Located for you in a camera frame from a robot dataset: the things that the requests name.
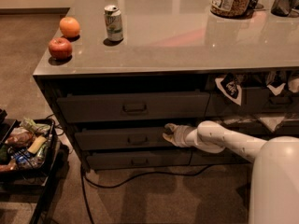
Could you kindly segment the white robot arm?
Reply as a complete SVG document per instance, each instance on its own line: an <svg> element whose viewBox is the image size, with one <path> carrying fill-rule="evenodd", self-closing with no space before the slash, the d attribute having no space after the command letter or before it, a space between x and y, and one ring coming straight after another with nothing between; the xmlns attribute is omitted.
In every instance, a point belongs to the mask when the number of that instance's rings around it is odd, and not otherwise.
<svg viewBox="0 0 299 224"><path fill-rule="evenodd" d="M176 147L209 153L228 148L253 164L249 224L299 224L299 138L268 141L228 130L206 120L198 126L165 125L163 138Z"/></svg>

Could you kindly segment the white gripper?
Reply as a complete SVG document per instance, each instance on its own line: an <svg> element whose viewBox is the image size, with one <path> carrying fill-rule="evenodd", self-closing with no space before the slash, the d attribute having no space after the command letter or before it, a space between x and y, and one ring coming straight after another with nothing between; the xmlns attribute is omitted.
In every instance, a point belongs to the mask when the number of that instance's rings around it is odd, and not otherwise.
<svg viewBox="0 0 299 224"><path fill-rule="evenodd" d="M175 147L194 147L197 142L197 130L194 127L167 123L164 127L173 134L163 133L165 141Z"/></svg>

